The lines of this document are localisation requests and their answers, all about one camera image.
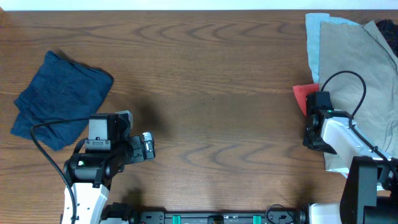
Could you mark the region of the khaki grey shorts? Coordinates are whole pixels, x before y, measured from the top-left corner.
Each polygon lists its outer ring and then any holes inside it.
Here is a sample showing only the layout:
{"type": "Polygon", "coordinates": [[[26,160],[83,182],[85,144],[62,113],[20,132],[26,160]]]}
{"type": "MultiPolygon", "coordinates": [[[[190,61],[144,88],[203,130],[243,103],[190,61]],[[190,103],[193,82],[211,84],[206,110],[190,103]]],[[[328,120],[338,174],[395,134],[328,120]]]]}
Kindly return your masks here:
{"type": "Polygon", "coordinates": [[[397,56],[373,21],[321,24],[319,85],[372,145],[397,157],[397,56]]]}

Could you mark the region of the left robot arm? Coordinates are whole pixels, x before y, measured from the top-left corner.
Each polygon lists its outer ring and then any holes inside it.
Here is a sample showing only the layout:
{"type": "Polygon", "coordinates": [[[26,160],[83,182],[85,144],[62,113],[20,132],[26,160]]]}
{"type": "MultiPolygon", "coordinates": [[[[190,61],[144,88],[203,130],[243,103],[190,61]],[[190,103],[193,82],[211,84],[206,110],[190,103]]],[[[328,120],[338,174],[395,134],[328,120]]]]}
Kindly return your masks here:
{"type": "Polygon", "coordinates": [[[67,187],[61,224],[139,223],[136,211],[123,203],[106,205],[113,177],[129,164],[155,158],[154,138],[128,134],[89,134],[86,150],[75,150],[64,166],[67,187]]]}

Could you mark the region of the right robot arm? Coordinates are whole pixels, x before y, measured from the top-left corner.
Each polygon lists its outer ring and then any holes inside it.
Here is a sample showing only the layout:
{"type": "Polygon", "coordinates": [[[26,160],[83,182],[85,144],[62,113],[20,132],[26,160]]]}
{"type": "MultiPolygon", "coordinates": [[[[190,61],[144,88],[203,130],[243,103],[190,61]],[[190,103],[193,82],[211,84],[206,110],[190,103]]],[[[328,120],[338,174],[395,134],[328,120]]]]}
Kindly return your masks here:
{"type": "Polygon", "coordinates": [[[303,145],[339,156],[349,169],[341,200],[313,203],[308,223],[397,223],[397,159],[372,146],[327,91],[307,95],[303,145]]]}

